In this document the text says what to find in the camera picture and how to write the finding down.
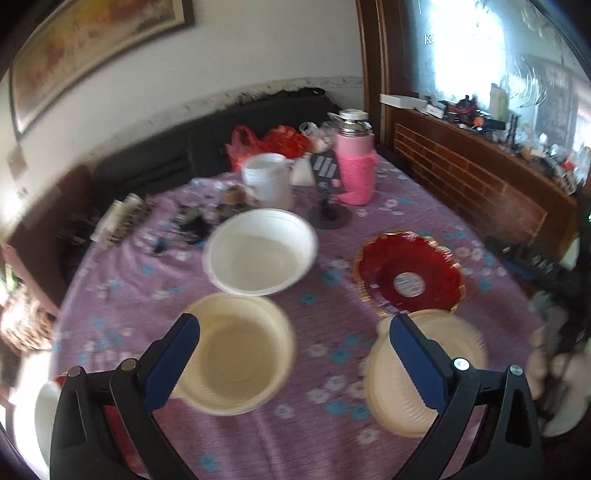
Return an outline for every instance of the white cup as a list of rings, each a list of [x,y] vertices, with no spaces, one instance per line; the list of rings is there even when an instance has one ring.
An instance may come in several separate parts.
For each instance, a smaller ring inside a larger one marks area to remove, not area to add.
[[[242,165],[242,181],[252,189],[260,207],[281,210],[293,207],[290,169],[283,155],[263,153],[248,159]]]

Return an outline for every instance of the wall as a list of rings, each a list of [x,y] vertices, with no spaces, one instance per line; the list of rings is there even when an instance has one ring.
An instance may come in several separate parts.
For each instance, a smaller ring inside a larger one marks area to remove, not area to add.
[[[0,187],[13,194],[25,187],[30,198],[38,196],[75,162],[88,159],[88,152],[120,140],[120,132],[136,132],[151,118],[159,118],[163,129],[179,121],[171,112],[182,111],[187,102],[239,87],[309,77],[331,85],[342,80],[332,91],[336,100],[361,107],[355,0],[193,2],[195,27],[103,65],[46,111],[21,140],[29,170],[18,184],[6,178],[3,161],[4,144],[15,144],[3,79]],[[0,222],[14,216],[3,215]]]

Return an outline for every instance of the red plate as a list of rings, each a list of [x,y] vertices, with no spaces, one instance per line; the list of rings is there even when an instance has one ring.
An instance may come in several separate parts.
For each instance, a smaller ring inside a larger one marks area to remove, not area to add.
[[[363,301],[390,314],[453,312],[466,296],[452,253],[413,232],[384,233],[366,244],[355,262],[355,280]]]

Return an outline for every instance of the purple tablecloth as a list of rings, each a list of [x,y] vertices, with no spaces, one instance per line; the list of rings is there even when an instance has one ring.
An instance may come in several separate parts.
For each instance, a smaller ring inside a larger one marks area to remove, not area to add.
[[[453,212],[389,163],[380,167],[372,202],[351,207],[349,226],[318,230],[314,268],[271,297],[288,313],[298,340],[294,371],[281,392],[236,417],[200,413],[181,399],[155,412],[200,478],[388,479],[418,445],[380,428],[363,399],[363,360],[378,318],[361,302],[350,262],[379,232],[414,231],[448,246],[466,274],[467,299],[456,313],[483,333],[491,368],[525,364],[529,335],[540,321],[519,287]],[[73,365],[107,370],[129,356],[139,358],[187,305],[216,291],[203,273],[201,248],[174,238],[169,222],[175,200],[196,203],[209,195],[213,204],[231,178],[200,180],[157,196],[151,217],[120,246],[90,249],[56,322],[55,374]],[[295,211],[305,216],[317,201],[314,189],[295,189],[295,195]],[[161,236],[170,247],[156,257],[152,245]],[[477,421],[450,469],[460,465]]]

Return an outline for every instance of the pink knitted cover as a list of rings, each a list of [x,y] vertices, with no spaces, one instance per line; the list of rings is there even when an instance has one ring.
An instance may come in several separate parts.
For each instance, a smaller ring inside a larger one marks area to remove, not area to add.
[[[338,157],[340,178],[346,193],[339,195],[339,200],[349,205],[365,205],[374,193],[375,167],[379,164],[378,154],[374,150],[364,157]]]

